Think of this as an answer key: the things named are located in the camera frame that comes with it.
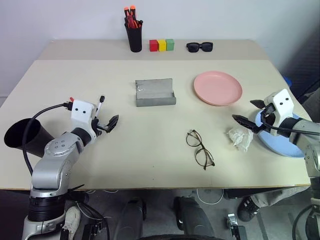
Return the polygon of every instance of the glasses lens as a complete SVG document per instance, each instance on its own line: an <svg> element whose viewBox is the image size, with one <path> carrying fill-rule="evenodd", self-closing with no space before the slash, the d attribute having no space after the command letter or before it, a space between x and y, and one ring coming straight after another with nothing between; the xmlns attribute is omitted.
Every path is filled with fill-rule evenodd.
<svg viewBox="0 0 320 240"><path fill-rule="evenodd" d="M202 139L199 133L197 133L195 130L188 132L186 136L186 143L191 147L197 147L201 144Z"/></svg>
<svg viewBox="0 0 320 240"><path fill-rule="evenodd" d="M191 42L191 43L188 43L188 44L186 45L186 47L188 48L188 51L189 51L190 53L196 53L196 52L199 51L199 44L198 44L198 43L193 43L193 42Z"/></svg>
<svg viewBox="0 0 320 240"><path fill-rule="evenodd" d="M196 162L202 167L214 166L214 158L207 149L200 149L195 153Z"/></svg>
<svg viewBox="0 0 320 240"><path fill-rule="evenodd" d="M204 43L202 43L201 48L204 52L211 52L213 47L214 47L214 45L212 42L204 42Z"/></svg>

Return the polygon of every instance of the black boot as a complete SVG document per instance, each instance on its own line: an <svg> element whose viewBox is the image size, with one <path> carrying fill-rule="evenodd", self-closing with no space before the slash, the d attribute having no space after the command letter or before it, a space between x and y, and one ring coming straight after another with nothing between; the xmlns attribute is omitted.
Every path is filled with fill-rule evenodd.
<svg viewBox="0 0 320 240"><path fill-rule="evenodd" d="M251 197L246 197L243 199L238 207L238 217L243 222L249 222L251 219L257 215L260 207L258 207L251 199Z"/></svg>

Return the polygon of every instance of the pink plate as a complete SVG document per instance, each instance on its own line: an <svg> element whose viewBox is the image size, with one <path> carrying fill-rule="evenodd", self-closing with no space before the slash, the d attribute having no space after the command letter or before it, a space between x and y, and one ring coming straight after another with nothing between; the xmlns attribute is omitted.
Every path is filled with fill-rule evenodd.
<svg viewBox="0 0 320 240"><path fill-rule="evenodd" d="M197 96L207 104L227 106L241 98L240 83L229 74L221 71L206 71L194 80L194 90Z"/></svg>

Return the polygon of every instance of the table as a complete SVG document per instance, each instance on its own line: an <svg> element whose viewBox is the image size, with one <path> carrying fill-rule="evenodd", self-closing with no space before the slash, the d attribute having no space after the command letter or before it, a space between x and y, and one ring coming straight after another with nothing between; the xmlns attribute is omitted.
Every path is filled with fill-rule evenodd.
<svg viewBox="0 0 320 240"><path fill-rule="evenodd" d="M99 119L119 114L110 134L89 145L72 168L70 187L85 189L274 188L310 184L302 158L280 156L254 137L246 153L232 145L226 132L237 126L232 114L251 119L258 110L250 100L288 88L264 51L251 40L215 40L213 52L189 53L188 40L176 40L172 52L149 52L143 43L132 53L125 40L56 40L34 61L0 108L0 136L15 122L73 97L106 101ZM201 101L195 77L222 71L242 85L239 101L224 107ZM176 105L136 107L135 80L173 79ZM310 119L291 94L294 112ZM71 113L55 109L38 119L54 137L71 131ZM203 170L186 144L197 130L212 153L215 167ZM22 152L0 142L0 188L25 190L31 176ZM30 156L34 166L39 160Z"/></svg>

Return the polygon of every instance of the red block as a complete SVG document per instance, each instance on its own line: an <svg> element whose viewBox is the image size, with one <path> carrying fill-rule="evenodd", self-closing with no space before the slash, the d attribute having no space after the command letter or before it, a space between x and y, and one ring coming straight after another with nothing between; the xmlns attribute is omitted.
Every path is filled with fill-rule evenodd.
<svg viewBox="0 0 320 240"><path fill-rule="evenodd" d="M158 41L157 40L149 40L150 44L150 52L157 52L158 51Z"/></svg>

